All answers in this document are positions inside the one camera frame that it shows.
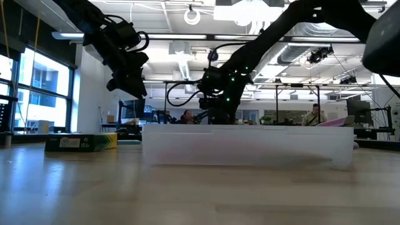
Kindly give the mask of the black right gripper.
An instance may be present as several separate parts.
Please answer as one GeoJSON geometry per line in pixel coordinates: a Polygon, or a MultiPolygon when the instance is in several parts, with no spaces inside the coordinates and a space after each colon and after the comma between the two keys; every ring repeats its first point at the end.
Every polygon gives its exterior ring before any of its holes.
{"type": "Polygon", "coordinates": [[[234,124],[236,111],[244,88],[250,83],[250,75],[237,71],[222,71],[217,67],[204,68],[198,84],[203,97],[201,109],[208,109],[208,124],[234,124]]]}

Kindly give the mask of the person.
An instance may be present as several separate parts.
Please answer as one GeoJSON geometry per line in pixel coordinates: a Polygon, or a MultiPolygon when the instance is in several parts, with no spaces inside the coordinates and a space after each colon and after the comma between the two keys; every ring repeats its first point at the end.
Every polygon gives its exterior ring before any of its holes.
{"type": "Polygon", "coordinates": [[[185,110],[180,119],[181,124],[195,124],[191,110],[185,110]]]}
{"type": "Polygon", "coordinates": [[[327,122],[328,119],[319,107],[319,104],[313,104],[312,111],[308,112],[302,120],[303,126],[316,126],[319,123],[327,122]]]}

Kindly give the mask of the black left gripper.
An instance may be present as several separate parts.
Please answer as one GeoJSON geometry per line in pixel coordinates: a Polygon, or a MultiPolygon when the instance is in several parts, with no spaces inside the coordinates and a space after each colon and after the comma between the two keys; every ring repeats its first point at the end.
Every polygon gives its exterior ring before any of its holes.
{"type": "Polygon", "coordinates": [[[112,71],[107,90],[122,90],[135,98],[147,96],[143,83],[143,64],[148,61],[144,50],[149,45],[148,34],[136,31],[133,23],[110,21],[84,33],[84,44],[92,45],[102,63],[112,71]]]}

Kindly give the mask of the black computer monitor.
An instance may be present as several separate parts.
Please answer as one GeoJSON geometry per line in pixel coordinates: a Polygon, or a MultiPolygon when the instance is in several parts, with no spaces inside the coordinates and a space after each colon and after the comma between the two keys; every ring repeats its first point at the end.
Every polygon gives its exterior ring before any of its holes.
{"type": "Polygon", "coordinates": [[[371,105],[366,101],[347,99],[347,115],[354,116],[354,122],[357,124],[372,124],[371,105]]]}
{"type": "Polygon", "coordinates": [[[123,119],[143,118],[145,103],[145,99],[123,101],[121,117],[123,119]]]}

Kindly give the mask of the clear pencil case blue lid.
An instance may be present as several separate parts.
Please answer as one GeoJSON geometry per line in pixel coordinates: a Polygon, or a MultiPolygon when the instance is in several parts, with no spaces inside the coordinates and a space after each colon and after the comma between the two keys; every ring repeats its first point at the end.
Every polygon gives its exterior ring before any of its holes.
{"type": "Polygon", "coordinates": [[[353,161],[352,127],[146,124],[148,164],[346,168],[353,161]]]}

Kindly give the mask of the yellow green crayon box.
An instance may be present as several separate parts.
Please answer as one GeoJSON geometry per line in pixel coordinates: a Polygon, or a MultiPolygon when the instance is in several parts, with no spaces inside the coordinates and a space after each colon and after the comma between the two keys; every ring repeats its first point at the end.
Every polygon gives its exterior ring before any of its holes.
{"type": "Polygon", "coordinates": [[[45,143],[45,152],[93,153],[118,146],[117,133],[101,134],[50,134],[45,143]]]}

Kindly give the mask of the black background rig frame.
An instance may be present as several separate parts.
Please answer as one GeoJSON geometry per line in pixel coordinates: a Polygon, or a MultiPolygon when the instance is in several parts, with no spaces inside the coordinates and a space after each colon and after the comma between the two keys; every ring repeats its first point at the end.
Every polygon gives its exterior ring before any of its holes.
{"type": "MultiPolygon", "coordinates": [[[[169,93],[179,85],[194,85],[194,84],[199,84],[200,80],[197,81],[163,81],[162,83],[165,84],[165,98],[164,98],[164,110],[161,112],[158,112],[157,115],[163,114],[164,115],[164,120],[163,123],[172,123],[172,124],[179,124],[180,120],[177,120],[174,117],[171,117],[167,111],[166,111],[166,104],[170,104],[173,107],[181,107],[187,104],[189,101],[193,99],[193,97],[197,94],[200,93],[200,90],[196,91],[193,93],[189,98],[186,99],[185,102],[181,104],[173,104],[169,100],[169,93]]],[[[277,121],[279,120],[279,87],[284,86],[284,87],[290,87],[290,88],[309,88],[312,93],[314,93],[317,96],[317,103],[321,103],[321,98],[320,98],[320,90],[321,87],[323,86],[322,84],[303,84],[303,83],[276,83],[273,82],[271,85],[274,87],[275,90],[275,102],[276,102],[276,119],[277,121]]],[[[208,109],[204,109],[204,112],[201,114],[198,114],[197,116],[194,116],[195,124],[199,124],[205,117],[208,116],[208,109]]]]}

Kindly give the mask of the long ceiling light strip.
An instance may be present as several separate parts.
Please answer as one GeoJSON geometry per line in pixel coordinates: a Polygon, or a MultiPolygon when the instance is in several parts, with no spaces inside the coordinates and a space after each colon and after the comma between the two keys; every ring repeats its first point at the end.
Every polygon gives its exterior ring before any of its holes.
{"type": "MultiPolygon", "coordinates": [[[[155,41],[228,41],[246,42],[256,39],[256,35],[226,35],[226,34],[171,34],[171,33],[149,33],[150,40],[155,41]]],[[[52,37],[58,40],[83,40],[83,33],[52,32],[52,37]]],[[[336,36],[283,36],[277,40],[282,43],[343,43],[360,44],[356,37],[336,36]]]]}

